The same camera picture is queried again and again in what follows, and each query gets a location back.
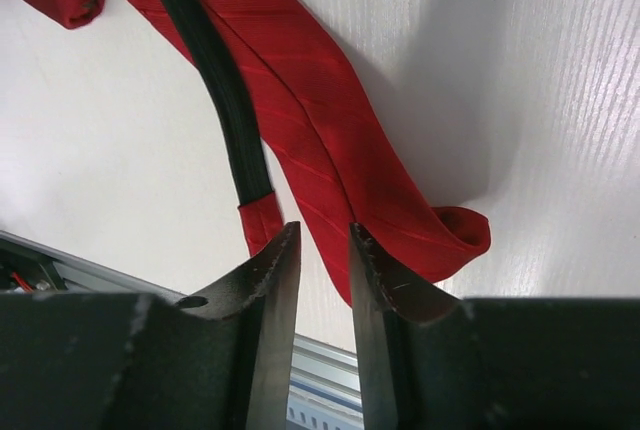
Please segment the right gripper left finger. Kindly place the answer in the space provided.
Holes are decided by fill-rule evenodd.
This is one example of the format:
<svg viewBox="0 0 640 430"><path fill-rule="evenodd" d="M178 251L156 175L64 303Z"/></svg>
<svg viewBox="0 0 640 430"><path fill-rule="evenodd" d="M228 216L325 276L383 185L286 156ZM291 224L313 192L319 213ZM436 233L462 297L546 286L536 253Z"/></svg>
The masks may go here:
<svg viewBox="0 0 640 430"><path fill-rule="evenodd" d="M216 376L205 391L211 429L286 426L301 273L301 230L290 222L245 263L176 302L198 318Z"/></svg>

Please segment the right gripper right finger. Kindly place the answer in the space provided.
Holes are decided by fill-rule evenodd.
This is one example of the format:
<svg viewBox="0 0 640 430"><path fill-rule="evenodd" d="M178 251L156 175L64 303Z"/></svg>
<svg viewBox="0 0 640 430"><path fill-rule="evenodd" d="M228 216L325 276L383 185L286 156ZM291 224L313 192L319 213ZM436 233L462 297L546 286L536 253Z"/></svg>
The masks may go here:
<svg viewBox="0 0 640 430"><path fill-rule="evenodd" d="M365 427L416 429L419 347L409 332L445 317L459 300L390 255L358 223L349 228L349 279Z"/></svg>

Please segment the red necktie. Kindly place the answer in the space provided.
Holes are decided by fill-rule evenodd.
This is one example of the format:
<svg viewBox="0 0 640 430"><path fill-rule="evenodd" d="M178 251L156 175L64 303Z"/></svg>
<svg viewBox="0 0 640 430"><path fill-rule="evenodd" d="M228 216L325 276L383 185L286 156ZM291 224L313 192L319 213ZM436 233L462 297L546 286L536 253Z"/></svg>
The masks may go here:
<svg viewBox="0 0 640 430"><path fill-rule="evenodd" d="M105 0L23 0L67 29ZM429 282L491 244L485 216L424 199L346 55L298 0L127 0L200 72L219 115L245 240L258 253L283 217L264 153L284 172L344 300L348 228L360 223Z"/></svg>

